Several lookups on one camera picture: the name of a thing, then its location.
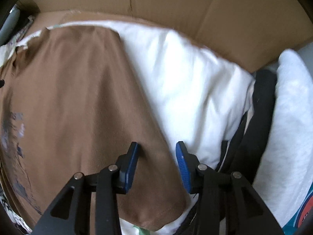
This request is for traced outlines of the brown graphic t-shirt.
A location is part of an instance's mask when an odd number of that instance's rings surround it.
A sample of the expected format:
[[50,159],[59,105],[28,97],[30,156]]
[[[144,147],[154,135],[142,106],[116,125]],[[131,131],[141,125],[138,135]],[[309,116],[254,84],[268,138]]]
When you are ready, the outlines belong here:
[[119,216],[156,231],[188,197],[119,35],[107,28],[43,29],[1,67],[1,182],[34,227],[76,172],[113,164],[142,146]]

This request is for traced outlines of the black folded garment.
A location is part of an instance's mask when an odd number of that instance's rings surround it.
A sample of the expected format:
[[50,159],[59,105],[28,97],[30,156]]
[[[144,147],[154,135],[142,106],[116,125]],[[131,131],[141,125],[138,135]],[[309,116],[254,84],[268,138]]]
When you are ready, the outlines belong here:
[[[230,141],[222,142],[222,156],[213,169],[222,174],[240,172],[253,186],[261,158],[265,152],[273,120],[275,106],[274,88],[277,77],[268,70],[256,73],[252,95],[254,113],[244,114]],[[198,200],[177,230],[177,234],[193,234]],[[220,232],[226,233],[226,222],[220,223]]]

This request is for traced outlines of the white folded towel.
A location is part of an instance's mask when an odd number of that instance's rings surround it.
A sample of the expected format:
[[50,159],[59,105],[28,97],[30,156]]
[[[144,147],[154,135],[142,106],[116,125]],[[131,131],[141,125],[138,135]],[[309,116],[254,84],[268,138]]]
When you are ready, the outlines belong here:
[[276,74],[271,130],[253,187],[283,227],[312,184],[312,78],[292,49],[279,56]]

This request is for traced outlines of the teal patterned bag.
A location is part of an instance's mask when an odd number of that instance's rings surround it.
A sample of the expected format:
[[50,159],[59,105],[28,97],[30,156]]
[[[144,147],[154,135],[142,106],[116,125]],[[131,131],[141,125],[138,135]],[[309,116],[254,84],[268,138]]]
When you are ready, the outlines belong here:
[[310,186],[309,192],[302,202],[300,208],[297,210],[296,214],[289,220],[289,222],[282,228],[284,234],[290,235],[295,234],[298,228],[303,224],[307,215],[312,208],[312,185]]

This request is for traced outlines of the cream bear print bedsheet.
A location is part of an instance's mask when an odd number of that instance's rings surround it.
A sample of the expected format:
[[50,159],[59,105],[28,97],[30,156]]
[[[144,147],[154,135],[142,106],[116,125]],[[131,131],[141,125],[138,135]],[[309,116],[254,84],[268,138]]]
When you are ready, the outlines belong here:
[[[201,162],[217,167],[222,141],[233,137],[242,115],[252,109],[255,81],[248,72],[206,48],[192,45],[173,30],[113,21],[72,22],[46,29],[72,26],[103,27],[119,35],[176,167],[178,141],[185,142]],[[43,29],[14,46],[3,46],[1,67],[15,48],[25,47]],[[183,214],[159,230],[151,231],[121,218],[122,233],[173,234],[196,202],[195,196],[187,197]]]

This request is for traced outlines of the brown cardboard sheet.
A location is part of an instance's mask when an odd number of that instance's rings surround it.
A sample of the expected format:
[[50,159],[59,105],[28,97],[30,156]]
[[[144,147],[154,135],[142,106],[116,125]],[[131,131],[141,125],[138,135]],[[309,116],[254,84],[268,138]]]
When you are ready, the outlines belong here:
[[255,71],[286,48],[312,41],[312,11],[302,0],[18,0],[50,19],[146,20],[175,29]]

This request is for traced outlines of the grey neck pillow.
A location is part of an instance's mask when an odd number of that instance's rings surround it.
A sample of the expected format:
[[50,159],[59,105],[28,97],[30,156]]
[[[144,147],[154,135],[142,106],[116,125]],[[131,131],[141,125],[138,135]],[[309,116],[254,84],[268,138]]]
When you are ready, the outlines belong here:
[[20,10],[14,9],[10,12],[0,31],[0,45],[6,44],[10,35],[14,31],[20,17]]

